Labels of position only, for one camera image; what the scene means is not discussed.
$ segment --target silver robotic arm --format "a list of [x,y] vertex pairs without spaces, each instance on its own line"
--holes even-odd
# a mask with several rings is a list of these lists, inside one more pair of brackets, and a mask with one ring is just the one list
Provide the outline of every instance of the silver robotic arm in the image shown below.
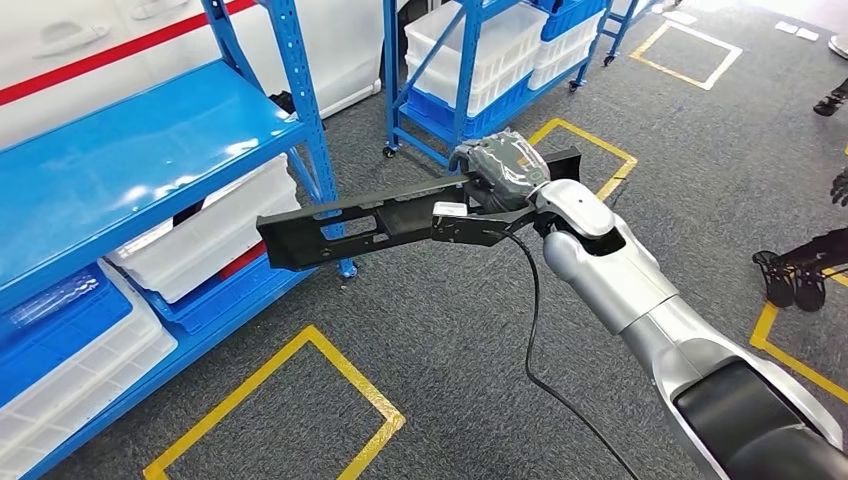
[[[462,175],[261,217],[257,228],[271,266],[299,270],[425,239],[490,246],[532,222],[548,266],[630,348],[708,478],[848,479],[833,417],[680,298],[624,220],[576,181],[579,161],[573,148],[543,159],[517,133],[501,132],[457,147],[452,170]],[[322,233],[365,217],[373,230]]]
[[848,478],[834,418],[689,307],[621,217],[572,180],[544,185],[534,203],[561,220],[545,236],[548,266],[624,340],[708,478]]

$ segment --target shelf post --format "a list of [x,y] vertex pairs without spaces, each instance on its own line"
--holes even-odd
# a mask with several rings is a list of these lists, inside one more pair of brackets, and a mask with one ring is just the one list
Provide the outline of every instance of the shelf post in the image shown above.
[[[598,29],[595,33],[595,39],[592,40],[592,45],[589,46],[589,59],[591,60],[595,55],[595,48],[598,46],[598,40],[601,38],[601,34],[604,32],[604,25],[607,23],[607,18],[609,18],[610,10],[612,9],[612,0],[607,0],[607,8],[604,12],[601,20],[598,22]],[[577,86],[584,85],[586,83],[586,72],[589,70],[589,62],[585,62],[580,70],[577,71],[577,78],[574,80],[574,83]]]
[[[283,66],[291,88],[297,118],[308,130],[306,147],[315,172],[315,183],[321,195],[321,202],[332,202],[338,198],[333,165],[327,151],[327,139],[321,125],[321,113],[318,100],[312,86],[306,48],[303,45],[303,33],[297,19],[295,0],[267,0],[262,4],[268,9],[277,47],[283,58]],[[344,237],[344,224],[327,227],[325,234],[329,238]],[[350,259],[339,261],[339,271],[345,277],[356,275],[356,267]]]
[[386,147],[400,147],[395,128],[400,127],[398,99],[398,60],[395,46],[398,41],[397,0],[383,0],[383,79],[386,86]]
[[468,100],[471,96],[471,80],[474,75],[474,60],[477,58],[477,41],[483,23],[483,0],[467,0],[465,33],[462,36],[462,58],[459,62],[459,82],[456,89],[456,109],[453,118],[452,151],[465,139],[465,122],[468,118]]
[[206,12],[206,18],[209,20],[209,26],[212,27],[215,41],[218,43],[218,50],[221,51],[221,57],[223,57],[224,62],[245,80],[250,82],[251,85],[262,90],[256,74],[253,73],[247,57],[238,44],[236,32],[233,29],[233,23],[230,21],[230,14],[227,12],[224,0],[201,0],[201,3],[203,4],[203,10]]

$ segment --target gray carpet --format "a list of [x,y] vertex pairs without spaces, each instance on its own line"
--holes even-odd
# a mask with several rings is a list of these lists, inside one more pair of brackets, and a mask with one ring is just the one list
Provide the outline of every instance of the gray carpet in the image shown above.
[[[698,17],[693,28],[744,50],[711,91],[626,55],[599,68],[599,53],[584,88],[574,95],[558,88],[512,126],[529,135],[561,117],[637,157],[616,211],[691,305],[747,344],[763,306],[751,254],[785,251],[848,223],[848,210],[831,206],[827,194],[846,162],[848,112],[825,119],[811,111],[848,75],[848,62],[831,55],[823,39],[810,43],[774,30],[780,17],[771,13],[735,6],[707,14],[687,9],[685,1],[681,9]],[[662,21],[649,15],[636,24],[623,51],[631,52]],[[609,43],[604,39],[601,47]],[[694,78],[708,75],[721,57],[685,37],[670,36],[654,47],[646,58]],[[382,125],[379,96],[327,121],[342,195],[439,173],[414,152],[383,159]],[[593,188],[619,164],[564,130],[539,149],[571,144],[583,150],[585,180]],[[541,259],[532,232],[522,236]],[[363,478],[627,478],[568,411],[524,377],[532,284],[517,247],[422,242],[357,261],[360,274],[350,281],[322,268],[47,477],[138,478],[244,378],[314,324],[407,419]],[[544,270],[539,375],[584,408],[643,479],[699,478],[671,439],[635,361]],[[781,313],[773,341],[848,385],[848,359],[840,349],[848,340],[848,291],[830,287],[830,304],[819,314]],[[848,427],[848,406],[811,388]],[[380,423],[319,353],[305,350],[168,474],[333,478]]]

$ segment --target white wall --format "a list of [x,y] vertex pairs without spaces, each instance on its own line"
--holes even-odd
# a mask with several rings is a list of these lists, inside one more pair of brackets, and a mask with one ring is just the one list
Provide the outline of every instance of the white wall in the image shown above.
[[[298,0],[322,114],[376,93],[381,0]],[[0,17],[0,88],[24,81],[203,11],[200,0],[30,0]],[[232,16],[266,93],[288,86],[267,11]],[[37,135],[219,56],[203,27],[132,57],[0,106],[0,148]]]

